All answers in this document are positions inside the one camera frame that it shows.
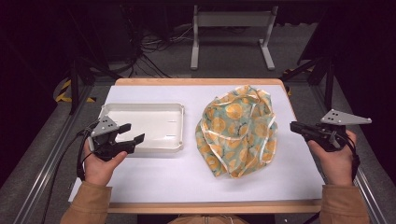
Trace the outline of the white table mat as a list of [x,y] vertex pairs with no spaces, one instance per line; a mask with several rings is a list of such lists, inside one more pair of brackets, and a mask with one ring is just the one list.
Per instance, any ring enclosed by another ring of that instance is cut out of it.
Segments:
[[112,176],[113,203],[210,203],[312,200],[323,180],[304,141],[290,131],[295,120],[279,85],[259,85],[271,95],[276,114],[277,148],[273,160],[250,175],[213,176],[197,150],[195,127],[208,103],[235,89],[229,86],[113,86],[106,102],[180,103],[185,106],[183,149],[168,155],[138,154],[124,160]]

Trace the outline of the person's right hand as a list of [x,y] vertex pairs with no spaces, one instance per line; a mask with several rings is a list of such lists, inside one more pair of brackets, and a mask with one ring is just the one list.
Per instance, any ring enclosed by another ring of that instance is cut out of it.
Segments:
[[348,145],[342,150],[326,152],[313,140],[307,142],[308,147],[318,157],[328,185],[352,186],[353,153]]

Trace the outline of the black metal stand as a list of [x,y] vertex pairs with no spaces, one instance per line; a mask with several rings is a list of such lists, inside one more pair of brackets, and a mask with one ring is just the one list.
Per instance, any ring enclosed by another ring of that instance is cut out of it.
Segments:
[[312,72],[307,78],[307,82],[311,86],[317,86],[320,81],[326,77],[325,81],[325,93],[324,93],[324,105],[328,110],[332,108],[332,88],[334,80],[334,65],[332,63],[332,57],[319,57],[314,60],[310,60],[290,72],[284,73],[279,79],[283,82],[296,77],[303,71],[312,68]]
[[87,54],[83,52],[84,46],[82,44],[82,40],[85,38],[85,35],[80,31],[78,21],[76,20],[72,10],[67,7],[65,11],[66,20],[69,25],[64,26],[64,45],[66,47],[67,55],[70,61],[69,77],[71,80],[72,98],[70,114],[74,115],[81,102],[84,101],[80,99],[78,82],[81,80],[84,86],[92,86],[95,82],[95,74],[90,70],[91,67],[98,70],[105,77],[110,77],[114,80],[119,79],[120,75],[105,68],[96,60],[90,59]]

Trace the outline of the orange print cloth bag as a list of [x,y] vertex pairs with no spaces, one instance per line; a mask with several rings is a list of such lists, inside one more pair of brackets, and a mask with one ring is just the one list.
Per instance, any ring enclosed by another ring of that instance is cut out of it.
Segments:
[[268,165],[276,154],[277,123],[271,95],[249,85],[210,102],[195,138],[214,176],[239,178]]

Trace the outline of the person's tan torso clothing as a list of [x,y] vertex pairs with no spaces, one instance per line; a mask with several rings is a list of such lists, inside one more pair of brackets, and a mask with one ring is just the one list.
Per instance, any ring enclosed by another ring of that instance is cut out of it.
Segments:
[[236,216],[225,215],[195,215],[180,216],[167,224],[249,224],[247,221]]

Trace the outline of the white metal stand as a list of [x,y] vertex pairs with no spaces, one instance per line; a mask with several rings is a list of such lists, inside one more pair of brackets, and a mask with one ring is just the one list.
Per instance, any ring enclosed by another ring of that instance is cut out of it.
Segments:
[[194,6],[191,50],[191,70],[198,69],[199,28],[200,27],[263,27],[265,36],[259,40],[265,64],[270,71],[276,67],[268,48],[270,36],[275,25],[278,6],[264,11],[200,11]]

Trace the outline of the wooden table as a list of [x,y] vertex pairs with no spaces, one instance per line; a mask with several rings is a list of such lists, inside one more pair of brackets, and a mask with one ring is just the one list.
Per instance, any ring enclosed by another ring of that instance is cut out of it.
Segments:
[[[122,78],[114,86],[229,86],[279,85],[276,78]],[[210,202],[210,203],[113,203],[113,213],[130,214],[265,214],[315,213],[320,198],[271,202]]]

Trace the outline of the person's left hand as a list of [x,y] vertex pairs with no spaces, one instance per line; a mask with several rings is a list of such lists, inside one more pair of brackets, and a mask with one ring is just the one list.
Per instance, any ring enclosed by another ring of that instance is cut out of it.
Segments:
[[110,161],[102,161],[91,153],[88,141],[84,143],[84,155],[85,181],[103,187],[109,183],[115,169],[127,157],[127,153],[122,151]]

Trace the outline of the white plastic tray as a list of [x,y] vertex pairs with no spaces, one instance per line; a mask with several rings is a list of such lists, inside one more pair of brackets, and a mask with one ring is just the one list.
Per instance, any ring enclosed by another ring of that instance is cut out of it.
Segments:
[[184,106],[172,104],[106,104],[99,118],[109,117],[117,125],[132,125],[131,130],[116,137],[118,143],[144,134],[137,145],[139,153],[175,153],[183,148]]

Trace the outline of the aluminium rail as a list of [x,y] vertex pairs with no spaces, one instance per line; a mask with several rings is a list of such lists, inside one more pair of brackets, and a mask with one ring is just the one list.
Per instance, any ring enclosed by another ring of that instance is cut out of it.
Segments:
[[[320,107],[320,114],[325,114],[325,112],[330,110],[325,105],[324,88],[321,85],[310,86],[310,90]],[[350,114],[353,112],[338,83],[333,84],[331,108],[339,109]],[[354,184],[360,188],[362,197],[368,206],[371,223],[390,224],[391,222],[389,222],[390,219],[386,216],[387,212],[385,208],[381,208],[381,205],[383,205],[381,199],[388,187],[388,176],[375,158],[375,154],[365,138],[361,127],[352,125],[351,130],[358,135],[357,149],[361,157],[361,165],[355,177]],[[384,190],[381,189],[381,183],[386,184]]]
[[65,152],[66,139],[69,136],[73,125],[76,123],[78,114],[80,113],[86,99],[91,94],[91,91],[92,86],[83,87],[78,94],[78,104],[75,112],[72,115],[67,114],[64,121],[58,120],[58,123],[62,125],[62,129],[58,132],[56,141],[51,145],[45,161],[41,163],[40,170],[35,177],[35,182],[32,184],[29,194],[23,201],[21,209],[14,218],[12,224],[28,223],[28,219],[33,214],[35,207],[50,182],[57,165],[62,160],[62,155]]

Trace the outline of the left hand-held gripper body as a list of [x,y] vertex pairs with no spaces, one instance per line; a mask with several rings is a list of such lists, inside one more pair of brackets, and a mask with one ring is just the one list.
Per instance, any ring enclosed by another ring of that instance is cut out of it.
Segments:
[[88,137],[90,151],[103,161],[110,161],[120,152],[134,153],[134,146],[127,146],[125,142],[117,142],[119,125],[109,116],[99,118],[92,133]]

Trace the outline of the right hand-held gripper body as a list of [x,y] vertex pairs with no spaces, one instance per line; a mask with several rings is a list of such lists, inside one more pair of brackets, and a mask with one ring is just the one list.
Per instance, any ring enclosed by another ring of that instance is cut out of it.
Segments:
[[320,123],[309,128],[309,139],[316,141],[325,151],[341,150],[348,143],[347,125],[370,124],[370,118],[364,118],[346,112],[331,109]]

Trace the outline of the yellow black hazard tape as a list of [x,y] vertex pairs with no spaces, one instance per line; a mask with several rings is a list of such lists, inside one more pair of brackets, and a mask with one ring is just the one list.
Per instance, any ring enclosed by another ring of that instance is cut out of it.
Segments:
[[61,85],[59,93],[54,97],[56,102],[66,102],[71,103],[72,97],[67,96],[66,92],[71,87],[71,79],[67,78],[64,83]]

